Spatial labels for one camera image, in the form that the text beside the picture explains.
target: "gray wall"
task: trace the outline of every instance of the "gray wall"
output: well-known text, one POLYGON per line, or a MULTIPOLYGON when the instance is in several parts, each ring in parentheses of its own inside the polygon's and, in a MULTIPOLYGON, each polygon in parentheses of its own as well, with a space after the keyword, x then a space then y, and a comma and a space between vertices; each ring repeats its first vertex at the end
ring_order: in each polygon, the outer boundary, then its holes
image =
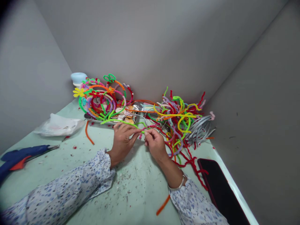
POLYGON ((207 105, 213 144, 260 224, 300 224, 299 40, 292 1, 207 105))
POLYGON ((73 99, 70 74, 35 3, 17 1, 0 36, 0 153, 73 99))
POLYGON ((35 0, 73 72, 209 99, 286 0, 35 0))

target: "blue glue gun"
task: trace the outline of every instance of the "blue glue gun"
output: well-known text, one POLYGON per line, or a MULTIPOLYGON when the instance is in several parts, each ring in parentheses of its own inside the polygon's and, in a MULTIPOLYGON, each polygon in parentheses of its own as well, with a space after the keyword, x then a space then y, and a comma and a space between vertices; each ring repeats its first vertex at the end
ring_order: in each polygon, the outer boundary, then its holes
POLYGON ((4 179, 11 171, 23 169, 24 163, 57 148, 59 148, 59 145, 40 145, 35 147, 22 148, 21 150, 13 150, 5 153, 1 157, 1 160, 5 163, 0 167, 0 184, 4 181, 4 179))

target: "smartphone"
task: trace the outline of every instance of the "smartphone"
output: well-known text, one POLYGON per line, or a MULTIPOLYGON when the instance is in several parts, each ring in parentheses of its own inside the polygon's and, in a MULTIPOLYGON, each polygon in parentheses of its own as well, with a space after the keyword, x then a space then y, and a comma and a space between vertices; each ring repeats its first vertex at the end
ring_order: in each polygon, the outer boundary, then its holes
POLYGON ((198 165, 200 169, 205 169, 209 173, 208 175, 202 173, 202 175, 210 199, 228 223, 250 225, 219 164, 214 160, 201 158, 198 159, 198 165))

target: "sleeve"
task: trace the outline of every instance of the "sleeve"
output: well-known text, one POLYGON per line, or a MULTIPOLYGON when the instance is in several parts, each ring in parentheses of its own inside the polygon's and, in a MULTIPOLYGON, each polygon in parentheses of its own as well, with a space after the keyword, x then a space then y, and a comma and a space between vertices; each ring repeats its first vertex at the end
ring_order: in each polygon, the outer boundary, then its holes
POLYGON ((226 218, 214 204, 207 200, 190 178, 187 177, 185 186, 169 192, 171 200, 178 210, 181 224, 228 225, 226 218))
POLYGON ((2 213, 4 224, 63 224, 83 203, 111 187, 115 170, 110 170, 106 150, 31 191, 2 213))

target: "craft supplies pile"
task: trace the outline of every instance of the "craft supplies pile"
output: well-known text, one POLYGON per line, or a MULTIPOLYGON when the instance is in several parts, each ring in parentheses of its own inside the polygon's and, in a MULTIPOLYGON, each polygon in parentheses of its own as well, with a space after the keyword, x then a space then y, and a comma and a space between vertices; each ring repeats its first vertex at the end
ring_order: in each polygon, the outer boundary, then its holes
POLYGON ((165 144, 170 149, 170 158, 179 167, 190 164, 202 186, 207 190, 199 176, 202 171, 197 170, 196 158, 192 157, 189 149, 191 146, 196 149, 206 139, 213 138, 209 137, 215 130, 211 128, 210 121, 215 116, 213 112, 207 116, 203 116, 202 113, 205 92, 198 104, 187 104, 179 96, 173 96, 172 90, 170 91, 170 98, 166 97, 167 87, 162 96, 162 102, 154 103, 149 100, 133 100, 130 86, 121 84, 112 74, 103 78, 107 82, 106 85, 101 83, 98 78, 86 78, 79 88, 75 88, 74 97, 79 97, 80 108, 89 116, 101 121, 101 124, 123 122, 137 127, 133 117, 142 117, 144 122, 137 123, 144 125, 142 133, 145 129, 151 128, 161 132, 166 138, 165 144), (130 96, 126 95, 125 89, 128 89, 130 96), (141 110, 133 108, 133 104, 136 102, 141 103, 141 110), (136 112, 142 112, 144 116, 137 115, 136 112), (186 160, 184 164, 181 163, 181 156, 186 160))

